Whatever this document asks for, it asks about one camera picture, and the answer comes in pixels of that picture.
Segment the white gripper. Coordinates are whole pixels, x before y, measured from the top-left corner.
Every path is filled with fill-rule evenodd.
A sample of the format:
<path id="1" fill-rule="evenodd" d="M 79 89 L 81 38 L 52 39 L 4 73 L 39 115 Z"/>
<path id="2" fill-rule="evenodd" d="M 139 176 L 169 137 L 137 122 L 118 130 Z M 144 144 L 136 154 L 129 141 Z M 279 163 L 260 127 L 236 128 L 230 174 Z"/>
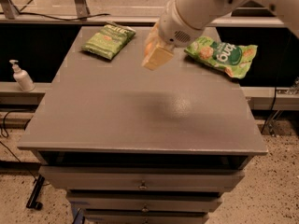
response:
<path id="1" fill-rule="evenodd" d="M 203 33 L 205 14 L 197 8 L 180 10 L 175 3 L 168 3 L 145 41 L 145 47 L 152 42 L 150 53 L 145 56 L 142 66 L 153 71 L 169 62 L 174 52 L 158 45 L 159 36 L 167 44 L 187 47 Z"/>

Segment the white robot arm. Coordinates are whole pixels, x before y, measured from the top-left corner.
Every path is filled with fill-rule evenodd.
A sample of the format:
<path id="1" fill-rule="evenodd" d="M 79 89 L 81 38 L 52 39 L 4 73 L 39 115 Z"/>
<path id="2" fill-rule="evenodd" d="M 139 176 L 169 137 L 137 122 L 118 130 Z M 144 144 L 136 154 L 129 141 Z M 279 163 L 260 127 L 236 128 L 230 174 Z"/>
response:
<path id="1" fill-rule="evenodd" d="M 299 0 L 169 0 L 145 41 L 142 66 L 155 70 L 168 63 L 175 48 L 189 46 L 210 23 L 248 1 L 267 8 L 299 36 Z"/>

